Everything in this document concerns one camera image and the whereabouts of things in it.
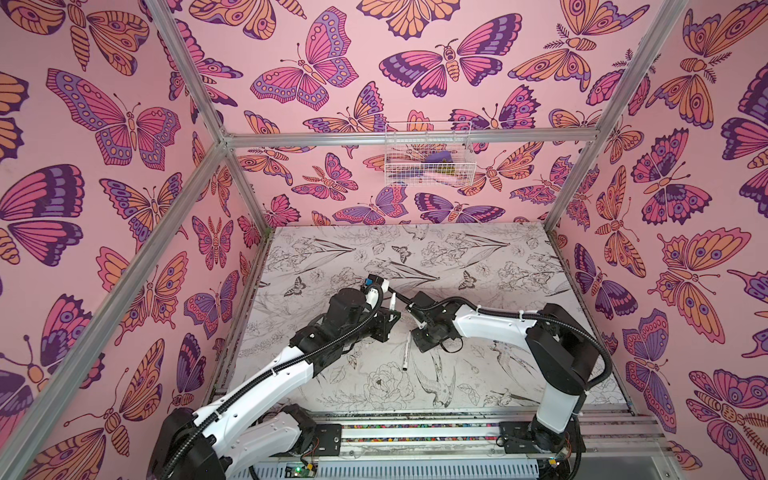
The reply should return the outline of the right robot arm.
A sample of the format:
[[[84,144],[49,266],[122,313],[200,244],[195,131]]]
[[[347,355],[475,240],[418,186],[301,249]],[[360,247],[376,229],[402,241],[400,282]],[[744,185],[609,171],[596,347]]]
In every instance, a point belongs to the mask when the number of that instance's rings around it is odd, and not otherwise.
[[[536,414],[517,437],[544,453],[558,453],[576,440],[566,438],[576,426],[589,391],[613,374],[610,353],[558,304],[517,312],[488,309],[463,297],[436,301],[420,293],[400,298],[417,321],[411,332],[425,353],[447,340],[484,339],[520,347],[532,355],[544,381]]]

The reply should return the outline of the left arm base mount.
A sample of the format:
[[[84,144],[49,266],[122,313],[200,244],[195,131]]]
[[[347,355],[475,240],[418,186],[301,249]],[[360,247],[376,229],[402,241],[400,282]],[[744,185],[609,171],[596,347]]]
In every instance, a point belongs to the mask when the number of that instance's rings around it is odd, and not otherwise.
[[[273,447],[271,457],[284,456],[339,456],[342,439],[340,423],[318,423],[310,412],[297,404],[284,405],[281,409],[263,414],[254,426],[271,422],[280,415],[287,415],[289,422],[298,428],[296,442],[285,451],[278,452]]]

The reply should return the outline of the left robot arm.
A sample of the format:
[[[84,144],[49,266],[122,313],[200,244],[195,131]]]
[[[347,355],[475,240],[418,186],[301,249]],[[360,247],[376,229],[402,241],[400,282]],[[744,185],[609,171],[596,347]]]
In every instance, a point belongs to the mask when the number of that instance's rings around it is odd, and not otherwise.
[[[310,449],[315,422],[293,405],[264,414],[310,382],[360,340],[386,342],[399,312],[383,305],[388,281],[373,276],[333,295],[325,313],[296,332],[280,354],[241,385],[194,412],[164,420],[149,460],[150,479],[232,479],[278,453]]]

